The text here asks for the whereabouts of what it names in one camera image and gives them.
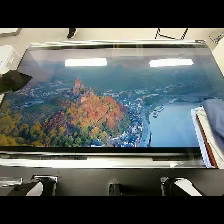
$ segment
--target tv screen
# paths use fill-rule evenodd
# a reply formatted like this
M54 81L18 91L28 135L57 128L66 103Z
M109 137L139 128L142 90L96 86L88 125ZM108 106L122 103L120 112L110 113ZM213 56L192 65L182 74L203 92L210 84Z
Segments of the tv screen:
M198 149L191 109L224 99L206 47L28 48L18 71L32 79L2 102L4 151Z

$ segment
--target castle on hill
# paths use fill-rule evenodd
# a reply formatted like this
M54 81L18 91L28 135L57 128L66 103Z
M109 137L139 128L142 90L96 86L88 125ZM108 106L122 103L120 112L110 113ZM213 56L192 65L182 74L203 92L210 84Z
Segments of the castle on hill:
M91 87L89 89L85 88L79 77L74 82L72 92L74 95L79 95L78 103L80 104L82 104L84 101L86 101L89 97L91 97L94 94Z

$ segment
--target white floor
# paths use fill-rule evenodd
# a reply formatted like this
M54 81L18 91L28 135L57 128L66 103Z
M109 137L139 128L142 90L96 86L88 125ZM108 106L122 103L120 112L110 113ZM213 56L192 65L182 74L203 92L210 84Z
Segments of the white floor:
M80 28L73 40L133 40L154 39L157 28ZM176 37L183 28L169 28L168 35ZM206 40L211 50L216 46L209 33L223 28L189 28L185 40ZM22 55L34 42L65 41L68 28L23 28L18 36L0 37L0 45L12 45Z

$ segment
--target displayed landscape image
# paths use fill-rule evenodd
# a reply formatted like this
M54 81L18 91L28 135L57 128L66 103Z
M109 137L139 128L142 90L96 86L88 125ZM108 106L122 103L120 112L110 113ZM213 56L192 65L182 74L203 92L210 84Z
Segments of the displayed landscape image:
M106 55L96 67L66 67L76 50L27 52L19 71L32 79L2 103L0 146L198 147L191 109L224 99L223 76L202 50L191 66L154 68L169 52Z

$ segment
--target silver frame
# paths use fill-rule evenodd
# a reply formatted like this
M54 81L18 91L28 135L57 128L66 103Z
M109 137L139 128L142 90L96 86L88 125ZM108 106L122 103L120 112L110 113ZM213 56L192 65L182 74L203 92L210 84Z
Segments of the silver frame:
M45 42L45 43L31 43L27 46L40 48L52 46L77 46L77 45L105 45L105 44L130 44L130 45L167 45L167 44L192 44L192 45L207 45L204 40L89 40L89 41L62 41L62 42ZM85 160L33 160L33 159L0 159L1 166L22 166L22 167L49 167L49 168L205 168L202 160L191 161L153 161L150 156L181 156L184 153L54 153L54 152L9 152L1 151L1 154L25 154L25 155L74 155L85 156ZM136 156L135 158L118 158L114 156Z

